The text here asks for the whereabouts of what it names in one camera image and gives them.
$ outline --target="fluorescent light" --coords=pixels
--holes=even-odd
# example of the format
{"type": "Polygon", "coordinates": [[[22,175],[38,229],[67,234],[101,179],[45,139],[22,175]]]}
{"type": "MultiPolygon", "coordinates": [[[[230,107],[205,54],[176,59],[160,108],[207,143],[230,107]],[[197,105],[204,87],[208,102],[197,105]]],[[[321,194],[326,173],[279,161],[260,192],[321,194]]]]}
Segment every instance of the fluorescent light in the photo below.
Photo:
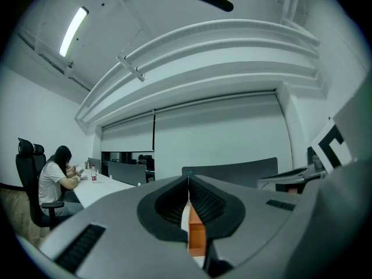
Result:
{"type": "Polygon", "coordinates": [[[65,38],[63,39],[62,45],[60,46],[59,54],[63,57],[66,56],[67,50],[71,44],[72,39],[75,36],[77,29],[79,28],[81,22],[85,19],[88,14],[88,10],[86,8],[79,8],[75,17],[72,19],[69,28],[65,34],[65,38]]]}

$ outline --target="office desk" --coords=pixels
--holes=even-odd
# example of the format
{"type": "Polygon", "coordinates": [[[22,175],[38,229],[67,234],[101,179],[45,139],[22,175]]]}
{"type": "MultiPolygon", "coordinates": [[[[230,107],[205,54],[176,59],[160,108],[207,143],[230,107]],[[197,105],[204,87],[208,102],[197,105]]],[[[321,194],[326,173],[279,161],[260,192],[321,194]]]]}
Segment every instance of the office desk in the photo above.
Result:
{"type": "Polygon", "coordinates": [[[88,178],[81,180],[78,186],[75,187],[74,192],[84,208],[90,206],[92,203],[106,195],[135,187],[130,184],[110,179],[103,174],[97,174],[97,181],[96,183],[93,183],[91,170],[85,170],[82,176],[87,176],[88,178]]]}

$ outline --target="white ceiling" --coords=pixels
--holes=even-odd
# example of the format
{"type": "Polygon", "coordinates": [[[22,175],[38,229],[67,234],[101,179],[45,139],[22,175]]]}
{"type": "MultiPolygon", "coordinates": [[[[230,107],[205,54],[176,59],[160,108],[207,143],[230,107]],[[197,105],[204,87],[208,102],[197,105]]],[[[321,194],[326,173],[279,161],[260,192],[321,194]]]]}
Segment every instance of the white ceiling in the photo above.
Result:
{"type": "Polygon", "coordinates": [[[280,20],[280,0],[230,1],[235,5],[231,13],[197,0],[36,0],[21,20],[19,32],[37,53],[44,53],[63,70],[73,60],[74,75],[91,89],[117,63],[116,56],[124,48],[128,54],[174,29],[228,18],[280,20]],[[63,58],[60,45],[81,6],[89,15],[63,58]]]}

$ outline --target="woman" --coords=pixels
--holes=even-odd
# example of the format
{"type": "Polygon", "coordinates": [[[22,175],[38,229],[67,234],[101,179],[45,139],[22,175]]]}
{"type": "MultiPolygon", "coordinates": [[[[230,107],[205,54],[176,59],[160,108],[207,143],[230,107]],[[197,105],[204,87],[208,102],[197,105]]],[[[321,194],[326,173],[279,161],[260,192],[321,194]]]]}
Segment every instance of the woman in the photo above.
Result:
{"type": "MultiPolygon", "coordinates": [[[[55,209],[56,216],[74,215],[83,209],[73,191],[66,191],[62,196],[61,185],[72,190],[78,184],[79,174],[74,167],[69,166],[72,155],[68,147],[60,146],[55,154],[49,158],[39,176],[39,205],[61,201],[65,205],[55,209]]],[[[49,210],[41,208],[49,216],[49,210]]]]}

